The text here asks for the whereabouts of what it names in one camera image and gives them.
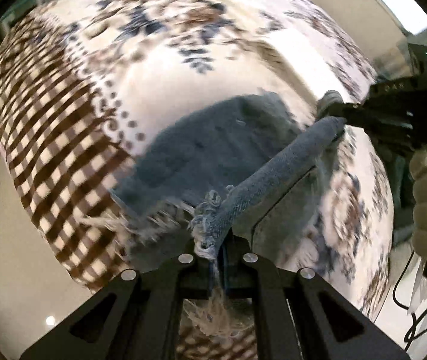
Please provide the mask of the blue denim pants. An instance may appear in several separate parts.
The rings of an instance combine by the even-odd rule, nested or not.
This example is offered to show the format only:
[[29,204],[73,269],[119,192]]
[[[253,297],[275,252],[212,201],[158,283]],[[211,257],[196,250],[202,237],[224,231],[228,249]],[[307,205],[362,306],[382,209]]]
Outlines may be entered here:
[[218,254],[227,227],[296,270],[322,244],[322,194],[337,165],[339,119],[311,133],[278,94],[236,96],[184,116],[150,144],[113,200],[127,219],[120,242],[148,272],[194,241]]

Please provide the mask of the floral bedspread with checked border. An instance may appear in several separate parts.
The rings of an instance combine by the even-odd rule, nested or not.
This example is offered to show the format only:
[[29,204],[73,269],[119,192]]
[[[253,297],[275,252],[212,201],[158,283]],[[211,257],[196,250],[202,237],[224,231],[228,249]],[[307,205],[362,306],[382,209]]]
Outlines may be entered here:
[[[33,226],[91,294],[128,262],[112,192],[184,116],[278,94],[309,128],[329,90],[362,103],[377,74],[310,0],[57,0],[0,45],[0,152]],[[298,261],[375,321],[389,287],[393,197],[370,138],[345,126],[322,194],[322,244]]]

